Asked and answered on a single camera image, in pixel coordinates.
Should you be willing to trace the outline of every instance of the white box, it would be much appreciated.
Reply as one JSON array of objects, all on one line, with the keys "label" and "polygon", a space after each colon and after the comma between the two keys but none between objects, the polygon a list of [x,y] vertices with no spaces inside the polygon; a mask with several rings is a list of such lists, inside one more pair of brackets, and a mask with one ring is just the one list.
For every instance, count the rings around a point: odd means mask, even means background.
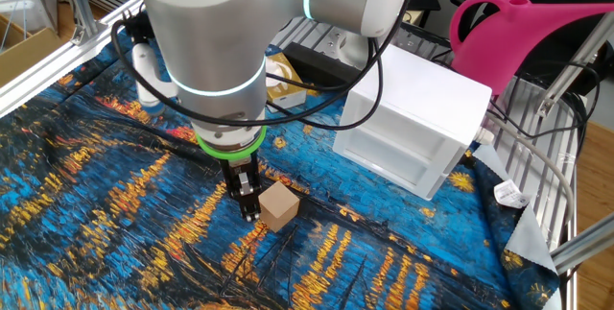
[{"label": "white box", "polygon": [[[333,151],[430,200],[473,140],[491,89],[392,45],[382,63],[380,106],[338,132]],[[377,88],[373,67],[347,96],[341,125],[365,116]]]}]

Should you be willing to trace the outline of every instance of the white cable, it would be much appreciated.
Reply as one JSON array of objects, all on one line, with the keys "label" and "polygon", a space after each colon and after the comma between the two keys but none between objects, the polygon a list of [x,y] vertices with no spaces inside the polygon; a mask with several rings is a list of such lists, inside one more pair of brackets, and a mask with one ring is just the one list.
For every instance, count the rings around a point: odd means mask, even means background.
[{"label": "white cable", "polygon": [[563,188],[565,189],[565,198],[567,199],[567,209],[565,210],[564,222],[565,224],[567,224],[574,215],[575,196],[574,196],[574,191],[572,190],[571,186],[569,186],[569,182],[567,181],[563,173],[560,172],[558,167],[556,167],[556,165],[553,163],[552,160],[550,160],[549,157],[544,155],[540,150],[538,150],[535,146],[533,146],[533,144],[529,140],[527,140],[526,138],[518,134],[516,131],[514,131],[514,129],[509,127],[505,122],[503,122],[497,116],[495,116],[494,114],[490,112],[487,112],[486,117],[488,117],[488,119],[490,119],[494,124],[499,126],[499,128],[501,128],[503,131],[509,133],[516,141],[518,141],[519,143],[527,147],[534,155],[537,155],[537,157],[542,159],[544,163],[546,164],[546,166],[548,166],[551,170],[553,170],[553,172],[555,173],[555,176],[558,178],[558,181],[560,182],[561,185],[563,185]]},{"label": "white cable", "polygon": [[2,38],[2,44],[0,44],[0,50],[4,49],[4,43],[7,41],[7,36],[9,35],[9,30],[11,29],[12,15],[15,13],[15,9],[17,9],[18,3],[19,3],[19,0],[16,0],[15,5],[12,6],[11,16],[9,16],[9,24],[7,25],[7,30],[4,32],[4,37]]},{"label": "white cable", "polygon": [[28,38],[28,21],[26,20],[26,0],[23,1],[23,39]]}]

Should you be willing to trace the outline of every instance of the watering can spout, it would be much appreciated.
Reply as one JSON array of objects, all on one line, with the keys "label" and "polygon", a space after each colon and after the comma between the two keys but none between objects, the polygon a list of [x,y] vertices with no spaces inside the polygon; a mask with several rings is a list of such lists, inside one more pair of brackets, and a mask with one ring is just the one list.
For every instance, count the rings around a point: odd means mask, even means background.
[{"label": "watering can spout", "polygon": [[[459,39],[464,12],[482,3],[499,11]],[[600,13],[614,12],[614,4],[533,4],[529,0],[466,0],[450,25],[450,43],[455,54],[452,67],[462,75],[501,94],[529,52],[557,29]]]}]

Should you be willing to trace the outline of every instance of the table surface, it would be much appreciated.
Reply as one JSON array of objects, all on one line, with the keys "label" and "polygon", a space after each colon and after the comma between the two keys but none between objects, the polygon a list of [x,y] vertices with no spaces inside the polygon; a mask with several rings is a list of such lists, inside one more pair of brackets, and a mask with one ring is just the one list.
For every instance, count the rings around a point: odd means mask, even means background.
[{"label": "table surface", "polygon": [[[309,95],[308,105],[321,100]],[[341,108],[314,119],[337,123]],[[0,123],[9,146],[0,154],[7,307],[509,304],[462,166],[428,203],[335,155],[331,131],[271,128],[260,154],[265,185],[281,180],[302,198],[275,234],[240,220],[184,117],[140,110],[108,49]]]}]

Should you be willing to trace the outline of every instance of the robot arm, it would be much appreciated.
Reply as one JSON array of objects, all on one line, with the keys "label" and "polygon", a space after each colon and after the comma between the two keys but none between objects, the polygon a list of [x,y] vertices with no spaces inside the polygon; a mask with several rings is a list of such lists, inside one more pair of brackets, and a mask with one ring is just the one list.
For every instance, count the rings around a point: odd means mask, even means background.
[{"label": "robot arm", "polygon": [[[264,51],[288,20],[304,15],[363,36],[381,36],[391,27],[403,2],[144,1],[181,104],[195,112],[231,120],[264,118]],[[256,219],[260,186],[255,149],[264,128],[220,126],[198,120],[192,125],[205,151],[223,160],[228,192],[240,202],[243,216]]]}]

